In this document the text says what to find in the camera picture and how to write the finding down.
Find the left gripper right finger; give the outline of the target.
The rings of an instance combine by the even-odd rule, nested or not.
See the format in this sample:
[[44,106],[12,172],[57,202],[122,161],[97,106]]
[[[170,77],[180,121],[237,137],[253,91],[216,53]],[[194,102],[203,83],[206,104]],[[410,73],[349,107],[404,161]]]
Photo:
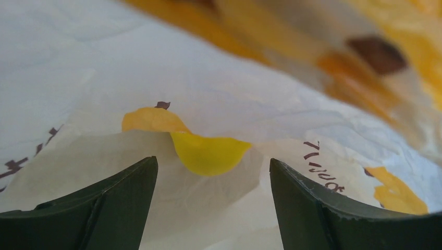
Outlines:
[[441,249],[441,213],[411,215],[332,191],[271,159],[284,249]]

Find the yellow fake fruit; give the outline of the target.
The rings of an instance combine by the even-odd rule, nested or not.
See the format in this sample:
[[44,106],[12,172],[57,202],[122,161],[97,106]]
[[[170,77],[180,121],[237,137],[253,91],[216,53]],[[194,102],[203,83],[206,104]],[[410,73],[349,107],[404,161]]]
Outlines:
[[203,137],[185,132],[171,132],[170,136],[183,165],[207,177],[231,171],[252,146],[230,137]]

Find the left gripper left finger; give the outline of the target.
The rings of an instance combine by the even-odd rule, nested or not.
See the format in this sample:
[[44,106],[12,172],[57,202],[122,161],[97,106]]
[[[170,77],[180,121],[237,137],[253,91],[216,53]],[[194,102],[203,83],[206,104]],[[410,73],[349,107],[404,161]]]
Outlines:
[[156,157],[33,210],[1,213],[1,249],[138,249],[156,185]]

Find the orange translucent plastic bag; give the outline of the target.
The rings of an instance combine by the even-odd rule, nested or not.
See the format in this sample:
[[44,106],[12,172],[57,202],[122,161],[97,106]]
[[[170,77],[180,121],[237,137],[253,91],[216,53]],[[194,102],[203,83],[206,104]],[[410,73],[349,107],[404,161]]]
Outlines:
[[[171,132],[252,146],[201,176]],[[441,1],[1,1],[1,213],[152,156],[138,249],[284,249],[271,159],[441,213]]]

